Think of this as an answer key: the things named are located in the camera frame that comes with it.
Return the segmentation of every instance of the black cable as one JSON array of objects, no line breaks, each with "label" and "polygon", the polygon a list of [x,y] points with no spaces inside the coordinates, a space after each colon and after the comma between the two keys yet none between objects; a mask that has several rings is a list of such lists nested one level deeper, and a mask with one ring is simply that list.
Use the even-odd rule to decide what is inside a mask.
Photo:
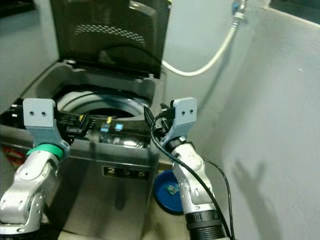
[{"label": "black cable", "polygon": [[222,174],[223,178],[224,178],[224,182],[225,182],[225,185],[226,185],[226,190],[228,192],[228,205],[229,205],[229,218],[230,218],[230,231],[231,231],[231,236],[232,236],[232,240],[236,240],[236,237],[235,237],[235,230],[234,230],[234,218],[233,218],[233,214],[232,214],[232,203],[231,203],[231,191],[230,191],[230,185],[229,185],[229,181],[227,179],[227,176],[226,174],[224,173],[224,171],[222,170],[222,168],[216,164],[215,162],[213,161],[210,161],[209,159],[206,159],[204,157],[201,157],[205,162],[215,166],[219,171],[220,173]]},{"label": "black cable", "polygon": [[223,215],[220,206],[215,198],[215,196],[212,194],[212,192],[210,191],[210,189],[207,187],[207,185],[204,183],[204,181],[198,176],[198,174],[195,173],[195,171],[193,171],[188,165],[186,165],[183,161],[179,160],[178,158],[176,158],[175,156],[173,156],[171,153],[169,153],[167,150],[165,150],[160,143],[157,141],[157,139],[155,138],[154,135],[154,128],[156,125],[156,121],[159,120],[160,118],[162,118],[163,115],[160,113],[159,115],[157,115],[151,124],[151,139],[153,141],[153,143],[157,146],[157,148],[164,153],[167,157],[169,157],[172,161],[174,161],[175,163],[181,165],[182,167],[184,167],[185,169],[187,169],[194,177],[195,179],[201,184],[201,186],[204,188],[204,190],[206,191],[206,193],[209,195],[211,201],[213,202],[217,213],[219,214],[221,221],[222,221],[222,225],[224,227],[225,230],[225,234],[232,239],[231,235],[230,235],[230,231],[229,231],[229,227],[228,224],[226,222],[225,216]]}]

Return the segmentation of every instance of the washing machine drum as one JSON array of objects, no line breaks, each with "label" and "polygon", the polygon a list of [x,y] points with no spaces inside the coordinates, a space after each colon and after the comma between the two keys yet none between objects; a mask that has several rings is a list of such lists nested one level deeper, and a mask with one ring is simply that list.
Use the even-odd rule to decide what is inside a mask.
[{"label": "washing machine drum", "polygon": [[103,91],[72,91],[57,101],[59,111],[91,114],[97,117],[131,118],[142,115],[146,100],[126,94]]}]

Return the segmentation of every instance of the green ring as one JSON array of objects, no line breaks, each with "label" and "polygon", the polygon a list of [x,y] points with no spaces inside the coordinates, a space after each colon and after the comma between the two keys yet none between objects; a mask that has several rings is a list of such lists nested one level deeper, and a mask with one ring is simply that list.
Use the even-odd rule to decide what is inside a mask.
[{"label": "green ring", "polygon": [[52,153],[52,154],[54,154],[59,160],[62,159],[63,156],[64,156],[64,151],[63,151],[60,147],[58,147],[58,146],[56,146],[56,145],[53,145],[53,144],[47,144],[47,143],[45,143],[45,144],[41,144],[41,145],[39,145],[39,146],[36,146],[35,148],[30,149],[30,150],[26,153],[26,155],[28,156],[28,155],[32,154],[33,152],[35,152],[35,151],[46,151],[46,152]]}]

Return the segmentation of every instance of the label on washing machine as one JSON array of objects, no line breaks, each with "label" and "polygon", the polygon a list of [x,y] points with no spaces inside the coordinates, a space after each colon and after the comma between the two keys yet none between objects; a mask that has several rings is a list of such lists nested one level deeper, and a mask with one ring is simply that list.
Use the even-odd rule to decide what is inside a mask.
[{"label": "label on washing machine", "polygon": [[102,166],[102,174],[105,177],[148,180],[150,172],[141,171],[141,170],[132,170],[132,169],[122,168],[122,167]]}]

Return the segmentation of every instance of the washing machine body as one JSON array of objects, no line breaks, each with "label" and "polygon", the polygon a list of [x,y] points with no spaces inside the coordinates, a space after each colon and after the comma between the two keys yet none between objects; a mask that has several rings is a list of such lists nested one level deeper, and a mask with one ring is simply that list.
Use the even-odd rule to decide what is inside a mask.
[{"label": "washing machine body", "polygon": [[[139,240],[158,166],[144,107],[160,111],[169,2],[51,1],[59,59],[19,96],[57,102],[69,131],[85,120],[47,194],[52,224],[88,239]],[[12,110],[0,143],[14,165],[33,140]]]}]

